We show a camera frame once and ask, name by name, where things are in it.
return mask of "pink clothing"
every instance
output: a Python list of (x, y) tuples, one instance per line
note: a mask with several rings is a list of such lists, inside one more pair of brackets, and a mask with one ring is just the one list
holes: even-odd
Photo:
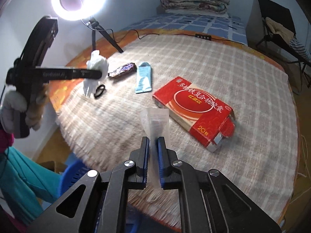
[(13, 142), (13, 134), (8, 134), (4, 130), (0, 130), (0, 153), (4, 153), (8, 147), (13, 145)]
[(24, 224), (22, 224), (20, 221), (14, 219), (12, 216), (10, 216), (7, 212), (5, 212), (7, 214), (7, 217), (10, 219), (11, 223), (15, 226), (15, 228), (18, 229), (18, 231), (20, 233), (26, 233), (26, 226)]

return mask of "folding chair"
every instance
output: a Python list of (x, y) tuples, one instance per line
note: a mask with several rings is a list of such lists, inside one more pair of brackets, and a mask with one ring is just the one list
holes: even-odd
[[(290, 10), (271, 0), (258, 0), (258, 2), (259, 2), (260, 12), (262, 16), (264, 37), (262, 38), (262, 40), (260, 40), (256, 44), (256, 48), (264, 41), (265, 51), (266, 51), (266, 54), (268, 54), (267, 42), (272, 41), (277, 46), (279, 46), (280, 48), (282, 48), (283, 50), (287, 51), (288, 53), (293, 55), (295, 58), (297, 58), (297, 61), (292, 61), (292, 62), (286, 62), (284, 60), (282, 61), (288, 64), (294, 64), (294, 63), (299, 64), (301, 89), (300, 91), (297, 91), (297, 92), (293, 90), (294, 93), (299, 95), (302, 90), (302, 80), (303, 80), (302, 76), (304, 74), (304, 69), (306, 68), (306, 65), (311, 66), (311, 63), (307, 61), (306, 59), (304, 59), (303, 57), (301, 57), (294, 49), (292, 49), (279, 34), (273, 34), (270, 28), (266, 24), (266, 18), (269, 17), (273, 21), (276, 21), (282, 24), (285, 28), (292, 31), (294, 33), (294, 37), (296, 37), (295, 25), (294, 25)], [(307, 76), (306, 76), (306, 79), (308, 81), (308, 88), (309, 88), (311, 86), (311, 80), (309, 80)]]

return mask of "blue toothpaste tube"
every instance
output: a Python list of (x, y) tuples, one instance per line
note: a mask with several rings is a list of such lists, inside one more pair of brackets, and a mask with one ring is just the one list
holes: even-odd
[(135, 93), (149, 92), (151, 90), (151, 66), (148, 62), (143, 62), (137, 68)]

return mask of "red medicine box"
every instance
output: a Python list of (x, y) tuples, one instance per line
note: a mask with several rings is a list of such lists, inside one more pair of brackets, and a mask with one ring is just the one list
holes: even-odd
[(233, 109), (210, 93), (181, 77), (176, 77), (153, 94), (160, 108), (214, 152), (224, 137), (234, 132)]

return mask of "tripod leg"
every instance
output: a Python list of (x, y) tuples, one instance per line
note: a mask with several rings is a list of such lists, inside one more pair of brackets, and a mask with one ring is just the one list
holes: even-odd
[(265, 40), (265, 38), (263, 38), (262, 40), (260, 40), (257, 44), (256, 44), (256, 48)]
[(303, 69), (301, 69), (301, 63), (299, 62), (299, 73), (300, 73), (300, 90), (294, 90), (292, 89), (293, 93), (296, 95), (301, 95), (302, 92), (302, 80), (303, 80), (303, 73), (304, 73), (304, 68), (306, 65), (304, 65)]
[(100, 34), (102, 34), (102, 36), (108, 40), (108, 42), (118, 50), (119, 53), (122, 53), (123, 50), (121, 49), (121, 47), (117, 44), (117, 42), (112, 38), (110, 37), (110, 35), (106, 32), (106, 30), (101, 27), (100, 25), (98, 25), (96, 27), (97, 30), (99, 30)]
[(266, 55), (268, 55), (268, 44), (267, 44), (267, 40), (265, 39), (265, 48), (266, 48)]
[(96, 50), (96, 37), (95, 37), (96, 31), (92, 30), (92, 50)]

